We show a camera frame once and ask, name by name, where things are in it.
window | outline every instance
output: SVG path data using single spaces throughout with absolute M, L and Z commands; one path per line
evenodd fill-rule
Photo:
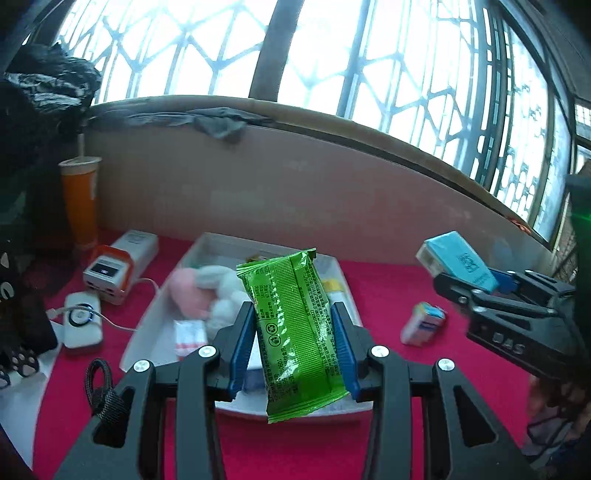
M 344 116 L 460 167 L 468 133 L 482 122 L 475 103 L 490 101 L 490 80 L 476 98 L 479 74 L 483 86 L 487 75 L 478 69 L 482 7 L 474 0 L 362 4 L 306 0 L 278 101 Z
M 583 168 L 583 165 L 585 165 L 589 160 L 591 160 L 591 150 L 577 145 L 577 165 L 574 169 L 574 172 L 579 173 L 581 168 Z
M 506 27 L 508 84 L 511 84 L 499 175 L 492 190 L 496 197 L 524 220 L 540 181 L 548 121 L 548 86 L 540 68 L 517 34 Z
M 545 240 L 550 240 L 560 213 L 564 194 L 564 181 L 570 166 L 570 133 L 558 100 L 554 106 L 554 144 L 550 158 L 548 178 L 535 219 L 534 229 Z
M 591 140 L 591 110 L 577 103 L 574 106 L 574 118 L 577 122 L 577 135 Z
M 66 51 L 103 75 L 97 102 L 152 95 L 247 97 L 277 0 L 78 0 Z
M 96 103 L 247 97 L 255 82 L 266 99 L 350 119 L 442 159 L 552 238 L 572 100 L 515 0 L 304 0 L 301 11 L 286 10 L 290 1 L 76 0 L 58 40 L 102 72 Z M 272 17 L 276 7 L 282 14 Z M 281 24 L 268 26 L 285 11 L 295 32 L 281 61 L 266 58 L 278 69 L 268 75 L 256 65 L 262 51 L 277 53 L 271 36 Z M 591 140 L 591 110 L 576 105 L 575 114 L 577 135 Z

black strap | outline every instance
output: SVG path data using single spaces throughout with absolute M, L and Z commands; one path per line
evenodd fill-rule
M 95 388 L 95 374 L 103 372 L 103 385 Z M 84 380 L 86 398 L 93 415 L 97 415 L 103 422 L 116 425 L 128 413 L 128 409 L 121 398 L 113 390 L 113 373 L 106 360 L 95 358 L 86 369 Z

white charger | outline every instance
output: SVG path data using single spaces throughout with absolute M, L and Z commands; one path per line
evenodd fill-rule
M 84 270 L 87 288 L 100 298 L 121 305 L 129 289 L 158 253 L 158 236 L 130 230 L 111 246 L 101 245 L 98 255 Z
M 64 347 L 69 351 L 99 346 L 103 341 L 100 316 L 72 307 L 82 306 L 100 313 L 99 296 L 92 291 L 77 291 L 66 297 L 64 304 Z

small package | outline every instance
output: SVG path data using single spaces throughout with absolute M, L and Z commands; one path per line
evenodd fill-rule
M 207 345 L 207 330 L 203 320 L 175 320 L 174 351 L 179 360 Z
M 422 301 L 413 308 L 413 315 L 400 332 L 400 341 L 405 345 L 422 346 L 443 326 L 445 310 Z
M 432 277 L 448 273 L 488 293 L 499 286 L 486 264 L 457 232 L 425 240 L 417 252 L 417 260 Z
M 308 415 L 348 395 L 316 249 L 239 265 L 254 300 L 269 423 Z

white packaging box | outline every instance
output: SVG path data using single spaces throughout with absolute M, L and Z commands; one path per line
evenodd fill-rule
M 204 233 L 185 253 L 176 268 L 224 265 L 236 269 L 236 266 L 244 263 L 247 258 L 255 256 L 275 258 L 290 255 L 297 251 L 298 249 L 295 248 L 265 244 L 243 238 L 219 235 L 218 233 Z M 353 324 L 362 326 L 357 307 L 338 260 L 335 257 L 317 254 L 314 259 L 314 266 L 321 280 L 334 278 L 343 286 L 344 292 L 339 297 L 342 298 L 347 307 Z M 177 361 L 174 350 L 174 320 L 182 319 L 183 315 L 170 296 L 169 282 L 170 275 L 139 321 L 137 330 L 127 344 L 125 353 L 119 363 L 121 370 L 127 372 L 137 360 L 142 359 L 150 360 L 156 366 Z M 252 349 L 248 369 L 260 368 L 261 357 L 258 345 L 255 345 Z M 267 417 L 267 392 L 265 390 L 248 393 L 238 392 L 233 402 L 216 402 L 216 408 L 231 414 L 265 419 Z M 316 410 L 305 418 L 334 417 L 342 414 L 358 413 L 371 408 L 372 404 L 370 402 L 358 404 L 350 396 L 347 396 L 331 405 Z

